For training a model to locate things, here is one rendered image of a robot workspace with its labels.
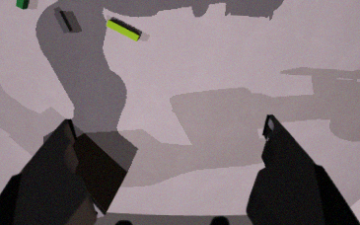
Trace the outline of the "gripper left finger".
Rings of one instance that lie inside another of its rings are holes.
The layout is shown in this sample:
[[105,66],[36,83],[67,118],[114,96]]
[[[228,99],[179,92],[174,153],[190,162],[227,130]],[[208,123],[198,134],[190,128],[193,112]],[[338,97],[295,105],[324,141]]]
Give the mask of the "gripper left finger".
[[75,140],[72,119],[64,119],[0,193],[0,225],[95,225],[95,206],[75,174]]

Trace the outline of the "grey rod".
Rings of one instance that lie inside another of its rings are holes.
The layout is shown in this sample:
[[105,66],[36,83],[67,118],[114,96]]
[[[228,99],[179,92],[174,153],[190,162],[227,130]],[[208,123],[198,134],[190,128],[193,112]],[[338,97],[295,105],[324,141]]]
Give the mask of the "grey rod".
[[58,11],[58,12],[54,13],[54,16],[55,16],[56,20],[58,21],[58,23],[64,33],[73,31],[68,20],[66,19],[65,15],[63,13],[63,11]]

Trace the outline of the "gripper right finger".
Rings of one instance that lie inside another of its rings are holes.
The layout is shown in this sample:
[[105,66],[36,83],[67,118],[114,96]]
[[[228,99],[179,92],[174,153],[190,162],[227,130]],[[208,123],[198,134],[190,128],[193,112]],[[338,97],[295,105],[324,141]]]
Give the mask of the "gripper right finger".
[[252,225],[360,225],[327,174],[273,114],[246,213]]

